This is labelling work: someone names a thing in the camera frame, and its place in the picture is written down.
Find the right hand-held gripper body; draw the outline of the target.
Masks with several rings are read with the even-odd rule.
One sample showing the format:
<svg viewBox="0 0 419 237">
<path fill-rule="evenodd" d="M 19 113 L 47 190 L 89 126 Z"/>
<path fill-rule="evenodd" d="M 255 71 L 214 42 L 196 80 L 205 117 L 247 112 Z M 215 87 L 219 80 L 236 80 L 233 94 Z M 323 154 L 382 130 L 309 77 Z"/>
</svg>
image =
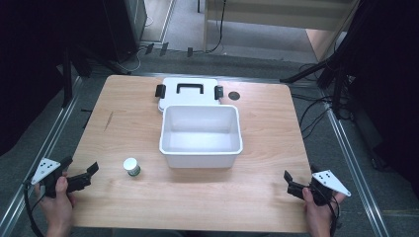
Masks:
<svg viewBox="0 0 419 237">
<path fill-rule="evenodd" d="M 320 170 L 317 166 L 311 165 L 311 182 L 308 188 L 311 190 L 314 202 L 317 205 L 325 205 L 333 198 L 333 193 L 337 192 L 346 197 L 350 197 L 351 192 L 340 182 L 331 170 Z"/>
</svg>

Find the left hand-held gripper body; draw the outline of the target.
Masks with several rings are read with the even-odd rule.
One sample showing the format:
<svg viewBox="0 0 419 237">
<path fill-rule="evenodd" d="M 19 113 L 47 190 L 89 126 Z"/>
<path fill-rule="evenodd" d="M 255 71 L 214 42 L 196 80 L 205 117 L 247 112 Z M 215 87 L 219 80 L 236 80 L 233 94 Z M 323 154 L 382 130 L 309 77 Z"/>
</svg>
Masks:
<svg viewBox="0 0 419 237">
<path fill-rule="evenodd" d="M 59 177 L 62 176 L 64 170 L 73 162 L 71 156 L 63 158 L 61 161 L 42 158 L 34 175 L 31 184 L 39 184 L 44 186 L 43 193 L 49 198 L 55 198 L 55 186 Z"/>
</svg>

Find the person's right hand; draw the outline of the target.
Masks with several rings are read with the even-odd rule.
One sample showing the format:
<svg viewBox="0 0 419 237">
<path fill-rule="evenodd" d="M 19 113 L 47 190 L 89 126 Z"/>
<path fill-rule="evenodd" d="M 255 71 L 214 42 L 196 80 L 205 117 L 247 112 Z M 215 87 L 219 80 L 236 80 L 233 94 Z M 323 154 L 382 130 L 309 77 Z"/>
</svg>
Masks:
<svg viewBox="0 0 419 237">
<path fill-rule="evenodd" d="M 329 206 L 315 204 L 313 195 L 308 188 L 302 189 L 304 199 L 305 220 L 311 237 L 331 237 L 330 227 L 333 219 Z"/>
</svg>

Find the person's left hand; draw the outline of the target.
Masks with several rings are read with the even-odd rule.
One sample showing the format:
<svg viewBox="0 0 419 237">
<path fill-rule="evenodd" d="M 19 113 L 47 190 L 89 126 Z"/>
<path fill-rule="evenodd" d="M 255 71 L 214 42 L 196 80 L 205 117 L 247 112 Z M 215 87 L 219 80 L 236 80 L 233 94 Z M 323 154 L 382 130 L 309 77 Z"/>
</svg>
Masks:
<svg viewBox="0 0 419 237">
<path fill-rule="evenodd" d="M 55 185 L 56 197 L 41 197 L 39 184 L 35 185 L 35 192 L 40 199 L 40 206 L 47 223 L 46 237 L 69 237 L 73 227 L 73 207 L 75 197 L 67 192 L 67 179 L 58 178 Z"/>
</svg>

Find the small white jar green label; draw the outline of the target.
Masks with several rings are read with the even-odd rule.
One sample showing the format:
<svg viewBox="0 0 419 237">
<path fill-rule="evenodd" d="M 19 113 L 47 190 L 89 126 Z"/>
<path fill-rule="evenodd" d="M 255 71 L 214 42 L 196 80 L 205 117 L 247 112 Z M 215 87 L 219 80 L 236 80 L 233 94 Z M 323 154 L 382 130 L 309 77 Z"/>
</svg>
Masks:
<svg viewBox="0 0 419 237">
<path fill-rule="evenodd" d="M 141 171 L 137 160 L 133 157 L 129 157 L 124 160 L 124 169 L 132 177 L 138 176 Z"/>
</svg>

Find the black metal stand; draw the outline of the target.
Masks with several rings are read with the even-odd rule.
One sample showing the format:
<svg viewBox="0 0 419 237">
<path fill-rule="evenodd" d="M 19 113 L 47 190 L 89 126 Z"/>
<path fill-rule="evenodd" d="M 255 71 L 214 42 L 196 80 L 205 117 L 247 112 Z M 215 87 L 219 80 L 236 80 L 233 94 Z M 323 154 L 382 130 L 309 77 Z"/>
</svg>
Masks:
<svg viewBox="0 0 419 237">
<path fill-rule="evenodd" d="M 322 90 L 327 89 L 330 85 L 334 86 L 332 95 L 332 112 L 338 119 L 340 119 L 342 117 L 340 115 L 342 107 L 341 93 L 347 74 L 345 73 L 344 65 L 336 56 L 330 56 L 325 60 L 302 70 L 292 77 L 281 79 L 281 82 L 291 84 L 310 74 L 314 74 L 319 70 L 321 70 L 322 73 L 317 79 L 317 86 Z"/>
</svg>

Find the white plastic storage box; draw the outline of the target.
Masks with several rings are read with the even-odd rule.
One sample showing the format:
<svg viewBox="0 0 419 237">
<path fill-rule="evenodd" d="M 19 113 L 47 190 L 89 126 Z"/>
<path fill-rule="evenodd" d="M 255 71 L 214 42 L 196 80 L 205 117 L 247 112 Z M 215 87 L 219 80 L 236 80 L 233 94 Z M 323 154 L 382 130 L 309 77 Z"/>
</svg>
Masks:
<svg viewBox="0 0 419 237">
<path fill-rule="evenodd" d="M 159 150 L 170 168 L 231 168 L 243 150 L 238 109 L 169 106 L 163 112 Z"/>
</svg>

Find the black curtain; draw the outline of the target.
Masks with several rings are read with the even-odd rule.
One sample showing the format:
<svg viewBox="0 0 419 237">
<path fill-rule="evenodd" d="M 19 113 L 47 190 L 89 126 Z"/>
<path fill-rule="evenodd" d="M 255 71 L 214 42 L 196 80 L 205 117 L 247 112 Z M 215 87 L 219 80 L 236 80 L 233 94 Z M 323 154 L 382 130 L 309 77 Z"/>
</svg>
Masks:
<svg viewBox="0 0 419 237">
<path fill-rule="evenodd" d="M 83 76 L 90 66 L 82 40 L 95 0 L 0 0 L 0 156 L 10 151 L 63 89 L 57 69 L 67 47 Z"/>
<path fill-rule="evenodd" d="M 349 91 L 381 138 L 374 153 L 419 198 L 419 0 L 361 0 L 328 66 L 355 78 Z"/>
</svg>

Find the black cabinet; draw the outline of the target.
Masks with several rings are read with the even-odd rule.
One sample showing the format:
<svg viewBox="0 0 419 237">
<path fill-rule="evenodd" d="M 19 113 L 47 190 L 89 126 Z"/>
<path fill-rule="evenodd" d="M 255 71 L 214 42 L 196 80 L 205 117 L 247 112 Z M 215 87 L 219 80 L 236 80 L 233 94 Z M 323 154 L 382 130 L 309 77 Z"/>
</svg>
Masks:
<svg viewBox="0 0 419 237">
<path fill-rule="evenodd" d="M 147 20 L 144 0 L 103 0 L 114 59 L 123 62 L 139 51 Z"/>
</svg>

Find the light wooden furniture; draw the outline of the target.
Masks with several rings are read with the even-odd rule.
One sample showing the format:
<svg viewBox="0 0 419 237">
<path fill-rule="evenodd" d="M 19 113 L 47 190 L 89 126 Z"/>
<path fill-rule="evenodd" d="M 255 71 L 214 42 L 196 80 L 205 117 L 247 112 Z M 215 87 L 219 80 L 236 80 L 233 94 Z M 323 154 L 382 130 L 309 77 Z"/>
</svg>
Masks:
<svg viewBox="0 0 419 237">
<path fill-rule="evenodd" d="M 333 49 L 340 34 L 351 25 L 361 0 L 203 0 L 204 48 L 208 21 L 306 29 L 318 60 Z"/>
</svg>

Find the aluminium frame rail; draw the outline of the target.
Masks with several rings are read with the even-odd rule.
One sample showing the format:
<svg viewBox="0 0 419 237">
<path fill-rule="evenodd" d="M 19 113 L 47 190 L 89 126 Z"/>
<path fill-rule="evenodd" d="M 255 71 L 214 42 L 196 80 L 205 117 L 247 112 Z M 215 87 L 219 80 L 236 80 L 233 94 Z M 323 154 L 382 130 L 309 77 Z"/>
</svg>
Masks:
<svg viewBox="0 0 419 237">
<path fill-rule="evenodd" d="M 390 237 L 376 199 L 357 161 L 357 157 L 341 121 L 336 119 L 330 106 L 325 105 L 325 108 L 372 230 L 376 237 Z"/>
<path fill-rule="evenodd" d="M 40 150 L 36 153 L 29 167 L 28 172 L 25 174 L 23 181 L 19 184 L 17 191 L 13 195 L 11 201 L 3 217 L 0 219 L 0 237 L 10 237 L 21 215 L 25 215 L 27 210 L 27 200 L 30 198 L 33 187 L 28 182 L 38 167 L 42 158 L 49 157 L 55 145 L 63 132 L 73 110 L 78 101 L 80 89 L 83 87 L 83 79 L 77 76 L 74 79 L 73 98 L 69 100 L 65 107 L 59 107 L 58 114 L 53 121 L 53 125 L 48 131 L 47 136 L 42 142 Z"/>
</svg>

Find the black metal post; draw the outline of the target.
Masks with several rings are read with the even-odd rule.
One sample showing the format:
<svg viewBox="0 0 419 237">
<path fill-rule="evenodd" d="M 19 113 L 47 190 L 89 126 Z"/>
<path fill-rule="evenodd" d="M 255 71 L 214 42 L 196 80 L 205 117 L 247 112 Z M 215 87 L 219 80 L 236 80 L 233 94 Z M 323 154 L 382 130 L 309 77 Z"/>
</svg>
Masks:
<svg viewBox="0 0 419 237">
<path fill-rule="evenodd" d="M 63 72 L 63 78 L 64 78 L 64 83 L 63 83 L 64 98 L 63 98 L 62 106 L 65 108 L 69 105 L 72 99 L 71 62 L 70 62 L 70 54 L 67 47 L 63 51 L 62 72 Z"/>
</svg>

